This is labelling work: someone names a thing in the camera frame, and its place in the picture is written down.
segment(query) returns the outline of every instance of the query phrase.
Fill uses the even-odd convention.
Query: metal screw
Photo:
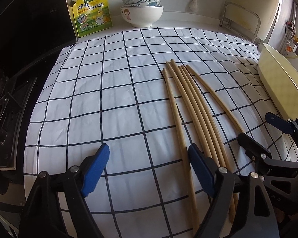
[[[255,172],[251,172],[250,173],[250,176],[252,176],[253,178],[258,178],[258,174],[257,173],[255,173]]]
[[[40,177],[40,178],[43,178],[43,177],[46,176],[46,174],[47,174],[46,171],[42,171],[42,172],[39,173],[39,177]]]
[[[225,167],[220,167],[219,172],[225,174],[227,173],[227,169]]]
[[[79,167],[78,167],[78,166],[72,166],[72,167],[70,168],[70,171],[71,171],[72,173],[77,173],[78,170],[79,170]]]

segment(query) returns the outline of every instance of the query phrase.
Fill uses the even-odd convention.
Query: stacked bowl
[[[123,0],[120,13],[125,21],[135,28],[148,28],[160,19],[163,6],[161,0]]]

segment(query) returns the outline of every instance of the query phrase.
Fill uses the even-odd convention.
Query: pale yellow basin
[[[298,72],[278,51],[264,44],[258,73],[284,119],[298,117]]]

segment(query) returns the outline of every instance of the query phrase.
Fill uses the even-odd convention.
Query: tablecloth
[[[171,59],[189,64],[273,158],[298,160],[291,138],[265,122],[267,112],[278,111],[259,79],[255,45],[193,28],[135,29],[60,53],[27,132],[26,195],[40,171],[65,172],[105,142],[110,159],[95,191],[86,197],[104,237],[192,237],[182,159],[161,73]],[[196,143],[201,148],[181,94],[170,81],[187,146]],[[209,92],[199,88],[235,173],[248,175],[253,164],[239,147],[236,130]],[[201,222],[210,201],[194,172],[193,177]],[[64,194],[59,197],[67,229],[75,236]]]

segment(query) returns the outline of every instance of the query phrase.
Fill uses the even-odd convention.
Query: yellow seasoning packet
[[[73,14],[79,37],[112,27],[108,0],[77,0]]]

